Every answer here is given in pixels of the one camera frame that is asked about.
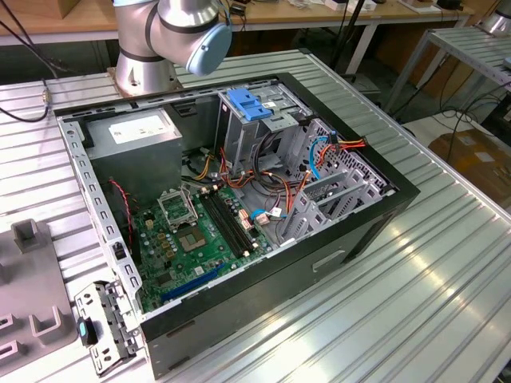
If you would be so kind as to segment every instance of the workbench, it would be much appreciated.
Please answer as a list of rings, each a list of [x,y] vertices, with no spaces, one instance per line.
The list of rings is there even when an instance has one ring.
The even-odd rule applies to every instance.
[[[468,7],[462,11],[443,10],[436,14],[418,14],[397,0],[388,0],[385,4],[377,5],[374,11],[362,12],[355,25],[365,28],[346,73],[356,73],[376,29],[382,24],[455,21],[455,27],[462,27],[471,14],[473,11]],[[252,2],[247,5],[246,16],[245,30],[293,30],[339,27],[343,20],[343,11],[336,12],[317,4],[301,10],[287,0],[279,0],[275,4]],[[118,39],[115,11],[108,0],[81,0],[62,20],[31,14],[18,14],[18,17],[36,43]],[[351,13],[347,12],[345,26],[350,19]],[[0,9],[0,20],[18,32],[18,28],[3,9]],[[233,15],[232,22],[235,31],[243,28],[240,17]],[[17,44],[18,40],[0,28],[0,45]]]
[[[356,260],[162,381],[488,381],[511,356],[511,217],[310,54],[225,60],[185,87],[288,71],[421,190]],[[57,108],[120,98],[107,74],[48,81]],[[0,87],[2,107],[42,111],[42,84]],[[0,116],[0,230],[50,226],[68,295],[111,280],[53,116]],[[143,351],[109,381],[150,381]],[[76,340],[2,382],[95,381]]]
[[[511,69],[504,66],[504,59],[511,57],[511,37],[496,38],[476,26],[427,30],[394,83],[384,107],[386,112],[390,111],[398,99],[402,87],[430,45],[440,48],[441,52],[438,54],[440,60],[449,54],[467,64],[478,74],[477,80],[467,92],[469,97],[464,106],[469,105],[480,93],[486,78],[508,91],[511,90]],[[424,78],[424,81],[434,75],[436,67],[440,64],[440,60],[435,60],[425,72],[424,76],[427,78]]]

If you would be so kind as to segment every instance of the green motherboard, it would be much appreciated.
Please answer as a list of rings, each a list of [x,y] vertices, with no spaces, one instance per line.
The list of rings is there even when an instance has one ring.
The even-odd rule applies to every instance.
[[[242,222],[237,211],[242,207],[233,191],[222,188],[217,194],[230,206],[232,217],[241,227]],[[204,277],[211,280],[211,277],[225,275],[272,250],[262,231],[255,227],[246,234],[252,244],[255,244],[249,256],[236,257],[228,241],[214,224],[214,219],[208,214],[200,196],[190,195],[189,200],[197,217],[193,225],[186,223],[171,229],[167,219],[178,218],[188,211],[175,199],[172,204],[164,206],[166,213],[160,205],[155,204],[133,216],[140,240],[141,260],[137,269],[142,278],[139,295],[144,312],[162,306],[167,300],[165,297],[174,293],[178,295],[180,289],[192,283],[199,286]]]

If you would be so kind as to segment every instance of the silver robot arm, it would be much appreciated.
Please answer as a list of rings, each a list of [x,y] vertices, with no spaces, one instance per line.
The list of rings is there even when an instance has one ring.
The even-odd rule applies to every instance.
[[[216,0],[113,0],[121,54],[117,85],[130,95],[169,91],[172,62],[210,74],[231,45],[231,26],[219,23]]]
[[[511,0],[501,0],[495,11],[479,28],[495,37],[506,37],[511,33]]]

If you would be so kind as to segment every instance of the blue drive bay latch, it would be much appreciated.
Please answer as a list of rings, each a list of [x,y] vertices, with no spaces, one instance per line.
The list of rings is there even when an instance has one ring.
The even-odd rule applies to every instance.
[[[273,114],[270,109],[266,109],[260,103],[259,98],[248,92],[246,89],[231,89],[227,91],[231,102],[244,114],[249,120],[260,120]]]

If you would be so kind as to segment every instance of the slotted aluminum surface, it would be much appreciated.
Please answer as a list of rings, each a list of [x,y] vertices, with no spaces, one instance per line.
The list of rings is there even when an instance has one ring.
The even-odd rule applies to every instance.
[[[288,71],[367,137],[422,193],[357,260],[172,371],[162,381],[492,381],[511,354],[511,219],[314,57],[226,60],[186,86]],[[59,105],[118,98],[104,74],[51,81]],[[35,113],[38,83],[0,88],[1,106]],[[0,228],[50,227],[69,296],[112,275],[52,117],[0,116]],[[150,381],[139,355],[107,381]],[[3,381],[95,381],[80,341]]]
[[[511,37],[495,38],[471,26],[433,30],[429,39],[499,85],[511,81],[511,71],[502,64],[505,58],[511,57]]]

